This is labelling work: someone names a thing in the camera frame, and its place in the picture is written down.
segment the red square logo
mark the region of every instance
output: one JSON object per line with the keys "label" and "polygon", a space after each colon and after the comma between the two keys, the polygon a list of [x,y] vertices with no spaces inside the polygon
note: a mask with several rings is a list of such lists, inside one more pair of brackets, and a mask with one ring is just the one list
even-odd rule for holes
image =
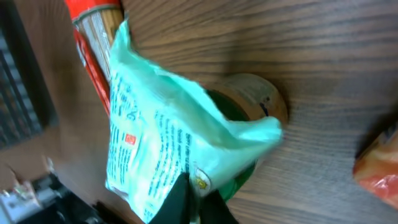
{"label": "red square logo", "polygon": [[129,143],[130,145],[135,145],[136,144],[137,138],[131,134],[126,135],[126,139],[124,140],[125,142]]}

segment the mint green packet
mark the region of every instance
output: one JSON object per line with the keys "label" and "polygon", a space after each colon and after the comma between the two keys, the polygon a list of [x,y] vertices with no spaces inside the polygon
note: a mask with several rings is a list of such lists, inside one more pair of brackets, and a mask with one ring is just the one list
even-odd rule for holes
{"label": "mint green packet", "polygon": [[280,122],[226,119],[198,83],[163,70],[130,46],[124,21],[111,49],[107,188],[145,223],[182,172],[190,174],[198,197],[222,187],[230,198],[237,190],[231,181],[280,143]]}

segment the wood grain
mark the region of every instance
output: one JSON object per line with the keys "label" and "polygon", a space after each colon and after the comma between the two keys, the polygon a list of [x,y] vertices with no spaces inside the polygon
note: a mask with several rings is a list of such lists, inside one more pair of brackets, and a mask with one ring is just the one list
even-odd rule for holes
{"label": "wood grain", "polygon": [[[16,2],[60,117],[60,176],[86,201],[138,221],[103,187],[108,120],[75,52],[65,5]],[[398,117],[397,1],[123,5],[145,57],[201,83],[254,73],[286,99],[285,143],[228,203],[241,223],[397,222],[398,212],[351,176],[356,152]]]}

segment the wooden surface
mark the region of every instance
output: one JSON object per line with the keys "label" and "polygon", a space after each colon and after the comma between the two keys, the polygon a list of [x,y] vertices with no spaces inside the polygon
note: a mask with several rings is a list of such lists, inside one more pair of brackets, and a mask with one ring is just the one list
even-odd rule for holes
{"label": "wooden surface", "polygon": [[[398,2],[123,1],[140,53],[202,83],[254,73],[285,97],[283,146],[236,194],[241,223],[397,223],[352,180],[354,155],[397,112]],[[87,202],[130,221],[104,188],[108,119],[80,64],[61,0],[17,0],[60,117],[57,169]]]}

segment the plastic bag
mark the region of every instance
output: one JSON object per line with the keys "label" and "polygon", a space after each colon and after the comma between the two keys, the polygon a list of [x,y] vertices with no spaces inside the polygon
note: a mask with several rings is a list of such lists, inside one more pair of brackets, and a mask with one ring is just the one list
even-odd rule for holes
{"label": "plastic bag", "polygon": [[146,223],[178,175],[198,196],[239,174],[282,138],[276,118],[228,121],[196,82],[163,70],[131,50],[123,22],[111,49],[108,189]]}
{"label": "plastic bag", "polygon": [[398,209],[397,124],[381,133],[359,156],[354,166],[354,180]]}

